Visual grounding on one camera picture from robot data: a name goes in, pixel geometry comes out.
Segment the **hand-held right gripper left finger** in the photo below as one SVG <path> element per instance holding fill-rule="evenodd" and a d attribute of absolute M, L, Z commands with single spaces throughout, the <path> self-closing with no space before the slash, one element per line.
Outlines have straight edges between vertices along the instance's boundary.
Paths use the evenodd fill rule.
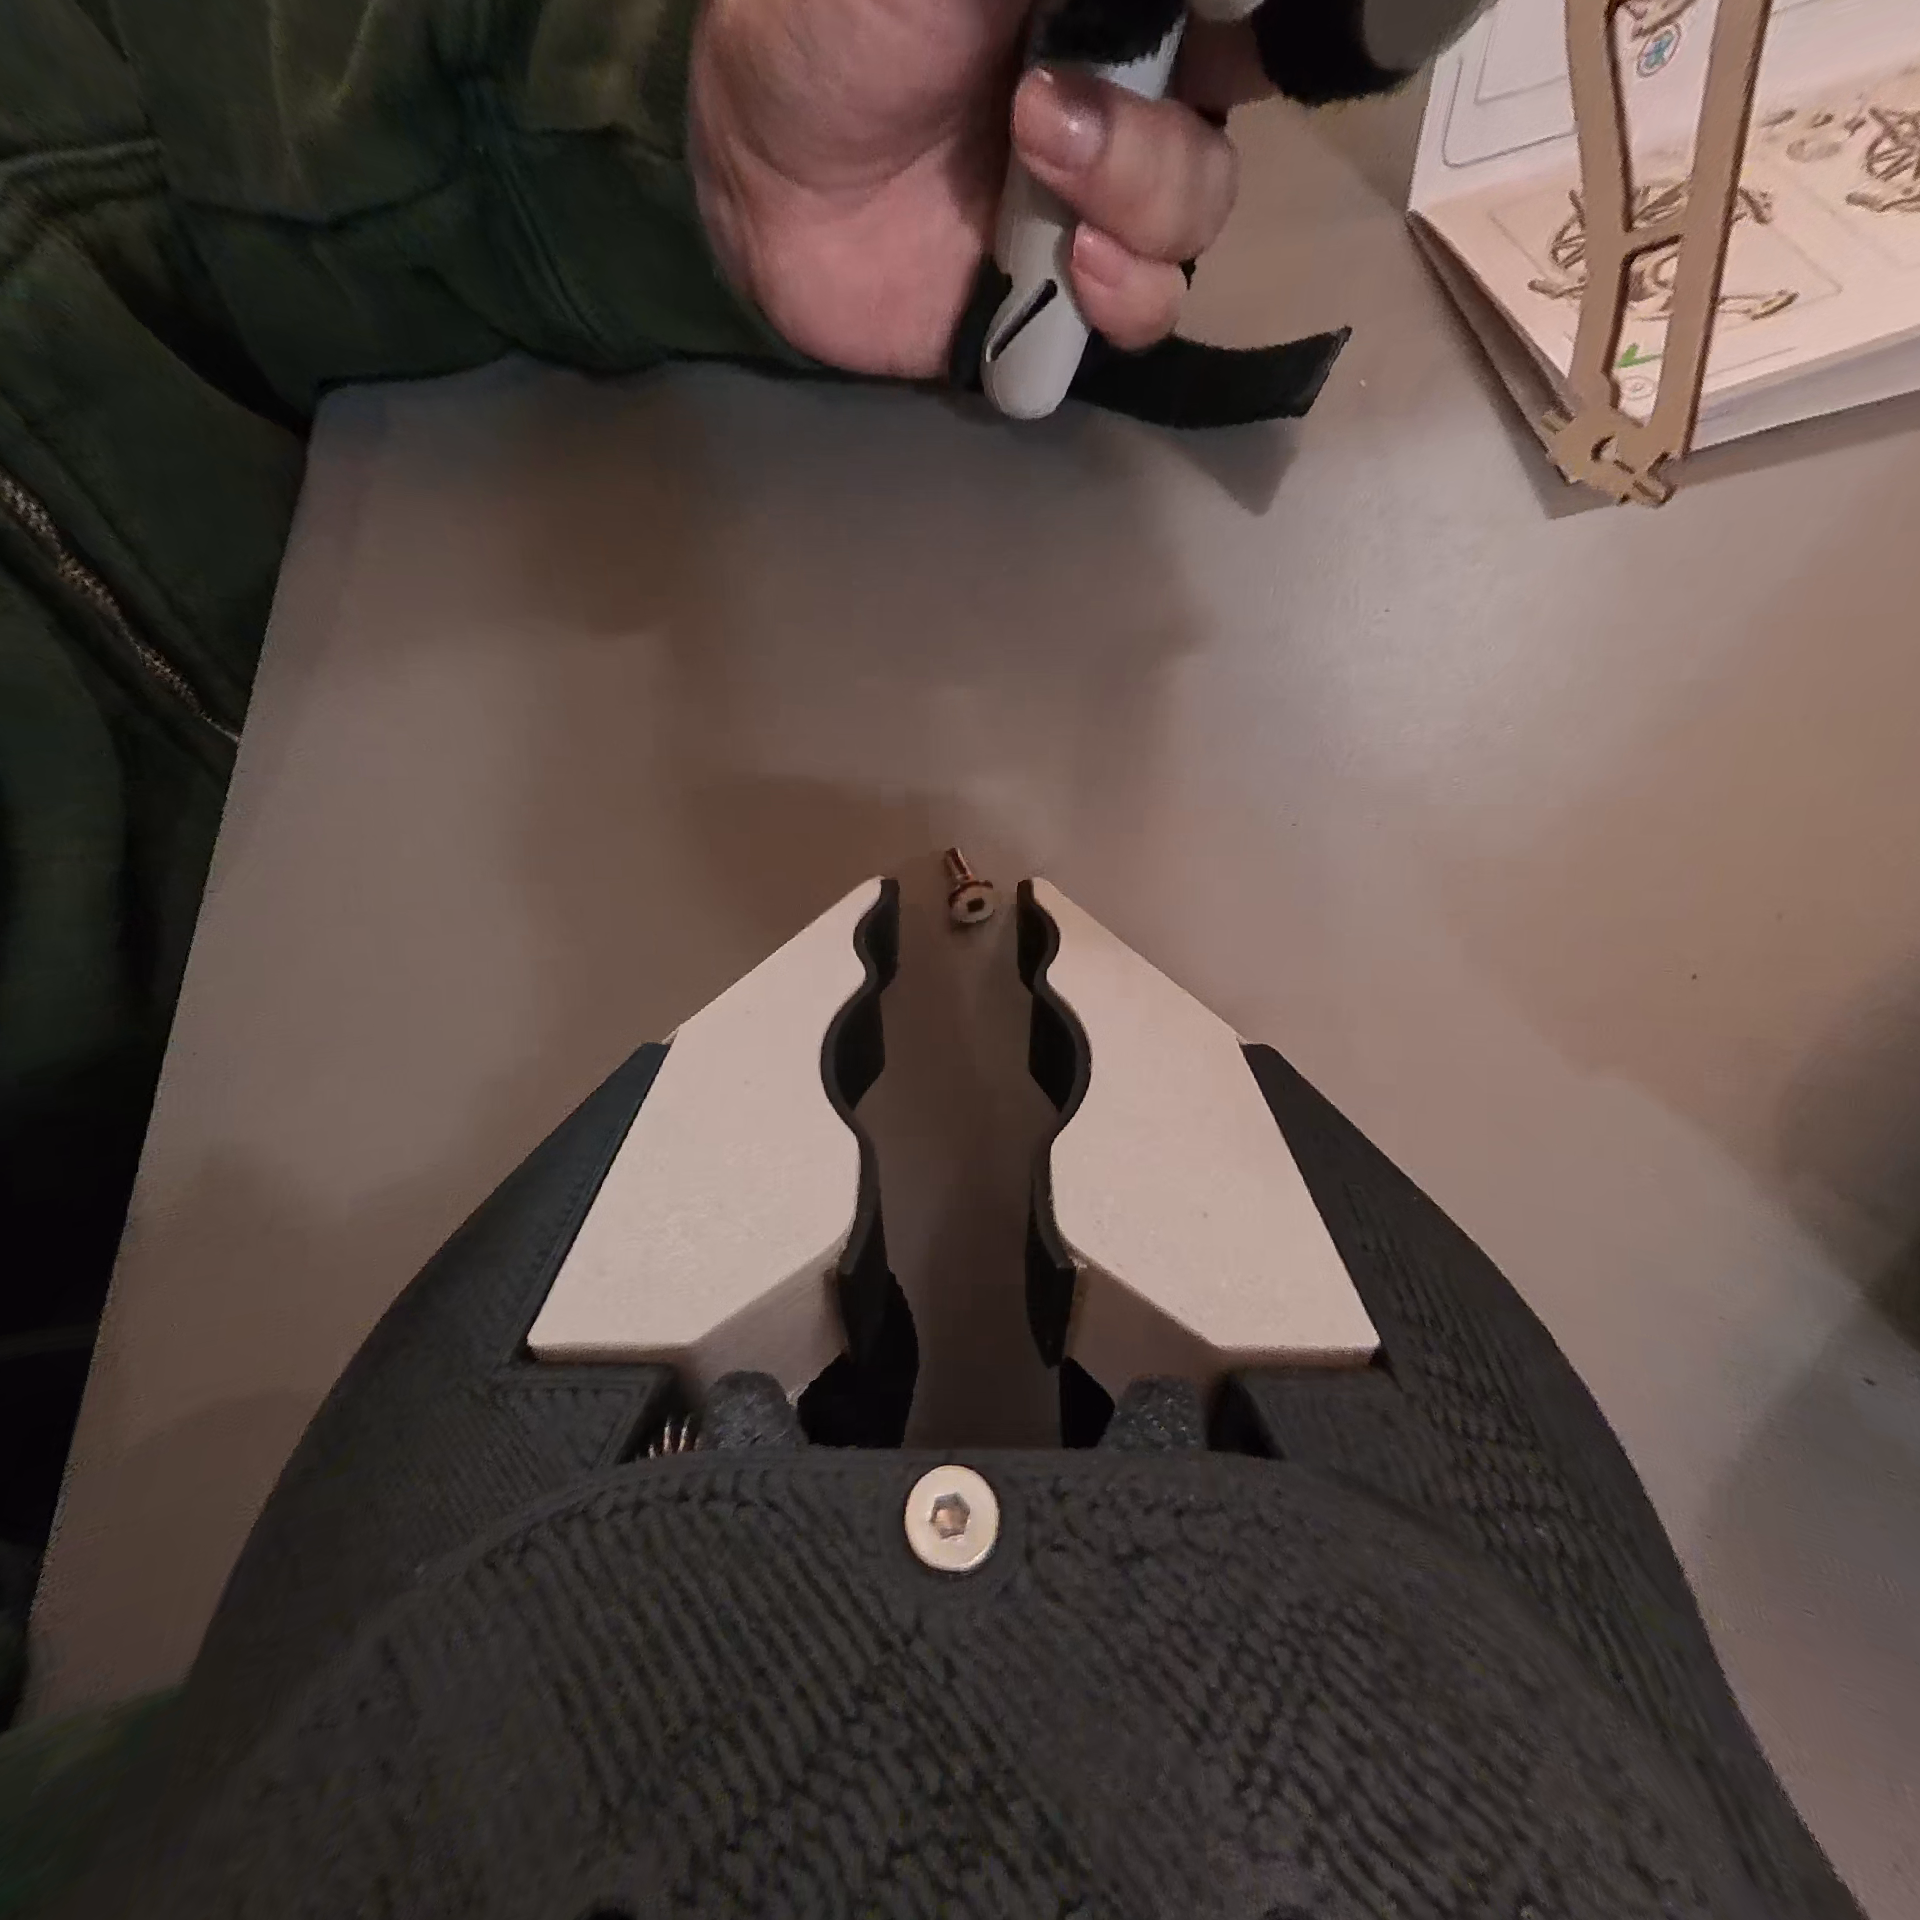
<path fill-rule="evenodd" d="M 651 1363 L 690 1405 L 767 1377 L 807 1437 L 896 1449 L 919 1334 L 857 1106 L 883 1068 L 897 882 L 858 882 L 653 1050 L 527 1330 L 541 1363 Z"/>

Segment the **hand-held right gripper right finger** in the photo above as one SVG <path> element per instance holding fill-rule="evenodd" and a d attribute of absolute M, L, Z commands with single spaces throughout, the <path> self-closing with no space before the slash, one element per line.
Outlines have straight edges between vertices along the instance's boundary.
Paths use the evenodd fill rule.
<path fill-rule="evenodd" d="M 1017 891 L 1026 1068 L 1050 1106 L 1023 1310 L 1063 1443 L 1167 1378 L 1354 1374 L 1381 1334 L 1240 1033 L 1043 878 Z"/>

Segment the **wooden bicycle wheel model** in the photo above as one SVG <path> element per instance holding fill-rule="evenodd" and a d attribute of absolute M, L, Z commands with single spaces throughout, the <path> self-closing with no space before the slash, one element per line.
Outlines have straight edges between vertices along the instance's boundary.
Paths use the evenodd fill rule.
<path fill-rule="evenodd" d="M 1565 402 L 1543 419 L 1539 433 L 1553 468 L 1569 484 L 1613 502 L 1656 508 L 1672 492 L 1665 468 L 1689 453 L 1695 430 L 1768 5 L 1715 5 L 1682 200 L 1658 217 L 1635 212 L 1616 53 L 1617 11 L 1617 2 L 1565 2 L 1586 281 Z M 1632 419 L 1616 396 L 1616 358 L 1632 272 L 1655 250 L 1670 250 L 1670 313 L 1655 400 L 1643 419 Z"/>

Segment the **person's left forearm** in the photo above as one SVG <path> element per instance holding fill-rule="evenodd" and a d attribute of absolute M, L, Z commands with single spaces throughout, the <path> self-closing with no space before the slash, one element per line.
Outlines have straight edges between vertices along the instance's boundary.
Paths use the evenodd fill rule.
<path fill-rule="evenodd" d="M 687 2 L 111 5 L 166 186 L 296 408 L 526 354 L 809 369 L 713 262 Z"/>

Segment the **grey desk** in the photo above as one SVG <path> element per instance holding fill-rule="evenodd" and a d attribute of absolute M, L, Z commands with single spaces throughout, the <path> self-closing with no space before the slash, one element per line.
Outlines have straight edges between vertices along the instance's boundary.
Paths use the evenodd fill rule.
<path fill-rule="evenodd" d="M 1401 217 L 1422 108 L 1237 116 L 1191 329 L 1350 325 L 1173 437 L 719 369 L 326 400 L 32 1619 L 192 1661 L 377 1315 L 851 882 L 912 1437 L 1048 1434 L 1026 876 L 1282 1052 L 1514 1283 L 1794 1803 L 1914 1916 L 1914 396 L 1563 486 Z"/>

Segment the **person's left hand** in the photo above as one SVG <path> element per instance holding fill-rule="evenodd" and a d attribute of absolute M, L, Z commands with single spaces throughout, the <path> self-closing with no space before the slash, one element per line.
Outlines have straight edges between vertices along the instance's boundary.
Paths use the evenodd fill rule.
<path fill-rule="evenodd" d="M 792 349 L 857 377 L 947 369 L 1008 158 L 1072 216 L 1067 272 L 1119 353 L 1173 333 L 1238 192 L 1227 114 L 1269 94 L 1242 25 L 1189 30 L 1137 101 L 1023 70 L 1026 5 L 704 5 L 687 168 L 718 267 Z"/>

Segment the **instruction booklet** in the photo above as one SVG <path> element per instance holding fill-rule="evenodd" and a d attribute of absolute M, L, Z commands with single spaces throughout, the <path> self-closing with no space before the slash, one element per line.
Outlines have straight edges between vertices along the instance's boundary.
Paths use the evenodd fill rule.
<path fill-rule="evenodd" d="M 1914 393 L 1917 5 L 1763 8 L 1694 443 Z M 1407 221 L 1530 413 L 1571 411 L 1586 211 L 1567 9 L 1489 5 L 1442 53 Z"/>

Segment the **person's green jacket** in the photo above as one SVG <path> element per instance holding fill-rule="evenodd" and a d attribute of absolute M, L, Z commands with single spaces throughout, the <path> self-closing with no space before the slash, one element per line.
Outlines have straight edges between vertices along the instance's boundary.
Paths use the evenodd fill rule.
<path fill-rule="evenodd" d="M 3 1721 L 304 422 L 249 363 L 111 5 L 1 8 Z"/>

